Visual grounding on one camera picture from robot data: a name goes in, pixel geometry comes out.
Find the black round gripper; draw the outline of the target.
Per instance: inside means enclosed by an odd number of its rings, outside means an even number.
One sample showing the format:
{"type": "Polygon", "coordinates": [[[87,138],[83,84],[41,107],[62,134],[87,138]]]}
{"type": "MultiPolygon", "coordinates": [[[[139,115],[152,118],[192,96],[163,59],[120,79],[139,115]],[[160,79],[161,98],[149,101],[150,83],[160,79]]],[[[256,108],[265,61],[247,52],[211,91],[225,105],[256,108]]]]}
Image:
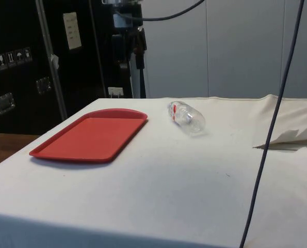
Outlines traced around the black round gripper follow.
{"type": "MultiPolygon", "coordinates": [[[[137,29],[134,38],[134,54],[137,69],[144,69],[144,54],[146,51],[146,35],[142,27],[142,21],[136,21],[134,18],[141,18],[142,11],[140,4],[134,5],[116,5],[112,7],[112,17],[114,28],[118,32],[128,32],[137,29]]],[[[113,60],[121,69],[129,69],[129,59],[126,48],[125,34],[112,35],[112,53],[113,60]]]]}

